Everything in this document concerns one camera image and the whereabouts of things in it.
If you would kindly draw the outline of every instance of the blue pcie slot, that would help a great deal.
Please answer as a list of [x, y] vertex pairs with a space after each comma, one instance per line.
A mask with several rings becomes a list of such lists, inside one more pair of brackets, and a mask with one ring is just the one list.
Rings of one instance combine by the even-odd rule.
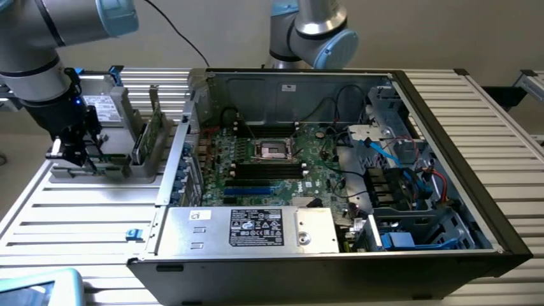
[[223, 193], [225, 196], [268, 196], [273, 194], [272, 188], [227, 188]]

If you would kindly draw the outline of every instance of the aluminum profile table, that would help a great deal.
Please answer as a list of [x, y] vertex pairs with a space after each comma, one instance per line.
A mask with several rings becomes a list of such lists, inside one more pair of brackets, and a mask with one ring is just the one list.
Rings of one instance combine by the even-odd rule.
[[[144, 115], [151, 114], [147, 88], [160, 84], [161, 108], [179, 119], [189, 98], [188, 72], [123, 71], [132, 105]], [[368, 305], [543, 305], [541, 148], [469, 76], [453, 70], [405, 72], [535, 258], [501, 278], [475, 280], [443, 301]], [[53, 185], [49, 167], [45, 162], [0, 223], [0, 278], [72, 266], [83, 275], [88, 305], [157, 305], [124, 264], [145, 245], [127, 242], [125, 231], [149, 226], [163, 170], [149, 185]]]

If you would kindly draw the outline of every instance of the warning label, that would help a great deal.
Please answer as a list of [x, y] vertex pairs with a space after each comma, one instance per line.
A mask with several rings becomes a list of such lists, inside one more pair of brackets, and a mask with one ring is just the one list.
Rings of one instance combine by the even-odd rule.
[[117, 108], [109, 96], [83, 96], [87, 105], [96, 107], [96, 114], [100, 122], [120, 122]]
[[233, 247], [281, 246], [281, 209], [233, 209], [228, 242]]

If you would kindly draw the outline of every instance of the motherboard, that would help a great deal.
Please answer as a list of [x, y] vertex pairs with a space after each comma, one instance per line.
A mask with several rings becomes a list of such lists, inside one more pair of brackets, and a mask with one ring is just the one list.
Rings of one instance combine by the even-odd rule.
[[265, 134], [257, 130], [204, 131], [199, 145], [203, 206], [323, 205], [332, 209], [335, 219], [343, 218], [348, 206], [341, 198], [343, 175], [329, 169], [339, 169], [339, 161], [332, 153], [323, 156], [333, 151], [327, 130], [324, 125], [304, 124], [272, 132], [273, 136], [287, 135], [273, 138], [260, 138]]

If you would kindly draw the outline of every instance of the capacitor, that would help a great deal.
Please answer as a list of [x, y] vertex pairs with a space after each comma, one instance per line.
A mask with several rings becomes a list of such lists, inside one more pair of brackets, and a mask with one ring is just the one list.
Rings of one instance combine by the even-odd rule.
[[325, 133], [324, 132], [321, 132], [321, 131], [319, 131], [319, 132], [316, 132], [316, 138], [317, 139], [323, 139], [323, 138], [325, 138]]

